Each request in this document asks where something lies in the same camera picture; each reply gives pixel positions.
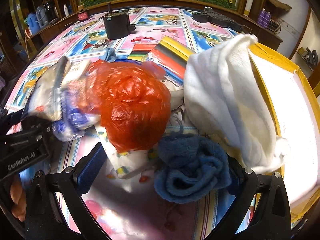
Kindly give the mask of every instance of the purple bottle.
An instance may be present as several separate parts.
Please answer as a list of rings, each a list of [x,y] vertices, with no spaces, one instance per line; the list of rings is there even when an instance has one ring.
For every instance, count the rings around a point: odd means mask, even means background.
[[[259,17],[258,17],[258,20],[257,20],[257,23],[259,25],[262,26],[263,19],[265,18],[265,16],[266,16],[266,11],[263,9],[263,10],[260,11],[260,14],[259,14]]]
[[[266,28],[270,21],[271,21],[271,14],[270,12],[266,12],[266,16],[264,17],[262,22],[262,27]]]

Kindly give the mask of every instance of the white fabric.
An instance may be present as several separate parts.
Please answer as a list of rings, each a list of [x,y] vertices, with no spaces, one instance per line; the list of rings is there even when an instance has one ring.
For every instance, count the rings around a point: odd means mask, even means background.
[[[281,167],[290,148],[285,139],[276,138],[253,76],[248,47],[256,42],[254,35],[241,34],[191,55],[184,75],[184,100],[200,132],[222,132],[231,146],[240,149],[247,167],[264,173]]]

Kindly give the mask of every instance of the finger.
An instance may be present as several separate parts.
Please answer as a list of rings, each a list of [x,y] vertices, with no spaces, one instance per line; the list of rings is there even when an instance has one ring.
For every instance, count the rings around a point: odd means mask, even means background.
[[[27,208],[27,197],[26,197],[26,192],[23,191],[21,194],[21,198],[19,199],[18,204],[14,205],[11,210],[12,215],[15,218],[19,219],[19,217],[20,217],[22,219],[23,216],[26,215],[26,208]]]
[[[12,184],[10,186],[10,197],[15,204],[18,204],[22,192],[23,188],[20,177],[18,175],[14,176]]]

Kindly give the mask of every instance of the plastic jug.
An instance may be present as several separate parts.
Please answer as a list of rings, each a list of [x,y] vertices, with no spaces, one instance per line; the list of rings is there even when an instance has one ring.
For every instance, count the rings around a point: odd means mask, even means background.
[[[36,10],[36,22],[38,22],[40,28],[44,28],[49,24],[45,8],[43,6],[38,6]]]
[[[36,15],[34,13],[29,13],[27,17],[27,24],[30,27],[32,35],[35,35],[40,30],[40,26],[36,21]]]

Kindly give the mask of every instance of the red plastic bag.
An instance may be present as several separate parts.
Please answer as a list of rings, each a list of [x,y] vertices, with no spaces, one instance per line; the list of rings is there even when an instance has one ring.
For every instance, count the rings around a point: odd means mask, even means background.
[[[170,92],[161,83],[164,70],[154,63],[98,62],[87,90],[91,109],[99,109],[108,139],[121,153],[151,149],[170,117]]]

